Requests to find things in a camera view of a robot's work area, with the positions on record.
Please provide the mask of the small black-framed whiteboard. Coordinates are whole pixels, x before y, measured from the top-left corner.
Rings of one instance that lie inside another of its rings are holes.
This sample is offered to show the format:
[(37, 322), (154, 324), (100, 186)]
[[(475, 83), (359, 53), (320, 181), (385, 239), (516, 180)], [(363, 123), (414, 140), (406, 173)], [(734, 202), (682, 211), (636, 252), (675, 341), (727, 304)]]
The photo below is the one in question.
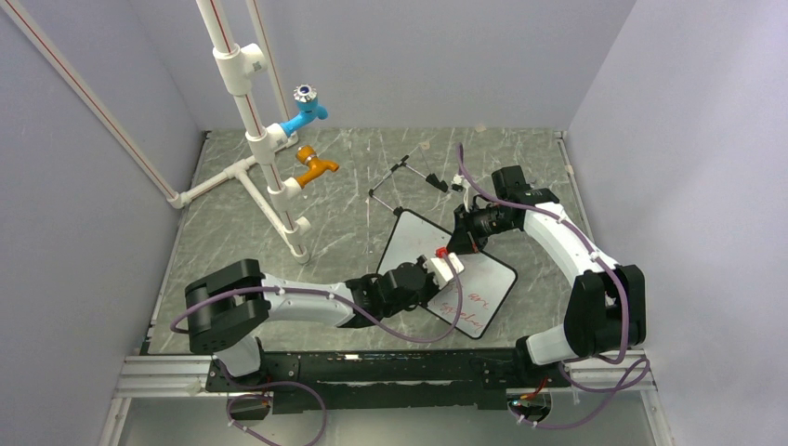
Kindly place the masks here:
[(404, 262), (426, 260), (437, 276), (439, 292), (426, 303), (426, 311), (467, 337), (478, 340), (512, 291), (518, 274), (486, 253), (440, 257), (451, 233), (411, 210), (399, 214), (390, 233), (377, 272), (383, 274)]

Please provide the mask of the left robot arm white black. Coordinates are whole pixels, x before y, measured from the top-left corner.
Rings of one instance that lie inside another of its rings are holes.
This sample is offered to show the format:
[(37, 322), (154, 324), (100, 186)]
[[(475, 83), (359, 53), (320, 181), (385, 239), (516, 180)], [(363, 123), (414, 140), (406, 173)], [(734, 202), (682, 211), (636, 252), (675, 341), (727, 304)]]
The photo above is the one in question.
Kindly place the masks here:
[(381, 327), (382, 321), (425, 306), (460, 269), (444, 257), (419, 257), (383, 274), (371, 273), (333, 284), (288, 282), (243, 259), (203, 276), (185, 288), (186, 311), (171, 323), (189, 339), (190, 352), (214, 355), (242, 389), (267, 377), (263, 349), (252, 331), (264, 322), (317, 322), (341, 329)]

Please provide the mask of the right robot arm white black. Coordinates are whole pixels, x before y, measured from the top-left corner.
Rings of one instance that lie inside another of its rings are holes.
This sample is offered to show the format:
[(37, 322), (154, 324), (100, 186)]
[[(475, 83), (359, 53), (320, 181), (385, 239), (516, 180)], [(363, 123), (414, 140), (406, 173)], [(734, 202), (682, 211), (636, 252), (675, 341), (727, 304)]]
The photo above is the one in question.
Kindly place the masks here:
[(558, 196), (527, 183), (518, 166), (492, 173), (494, 193), (466, 194), (453, 211), (447, 249), (480, 253), (489, 238), (521, 230), (550, 255), (571, 286), (563, 321), (515, 346), (512, 373), (524, 386), (544, 378), (548, 365), (625, 351), (647, 337), (645, 276), (604, 254), (571, 221)]

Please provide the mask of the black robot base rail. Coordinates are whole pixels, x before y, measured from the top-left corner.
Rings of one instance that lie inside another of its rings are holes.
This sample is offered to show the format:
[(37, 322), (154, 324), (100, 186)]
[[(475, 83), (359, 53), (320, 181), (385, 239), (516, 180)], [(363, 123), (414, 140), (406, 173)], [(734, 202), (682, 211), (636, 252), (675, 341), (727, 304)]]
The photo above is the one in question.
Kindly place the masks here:
[(536, 388), (565, 389), (568, 381), (556, 364), (531, 366), (514, 348), (303, 351), (264, 353), (262, 370), (228, 379), (211, 361), (205, 389), (235, 393), (263, 384), (290, 381), (313, 388), (285, 386), (271, 391), (276, 414), (329, 410), (470, 406), (503, 410), (518, 393)]

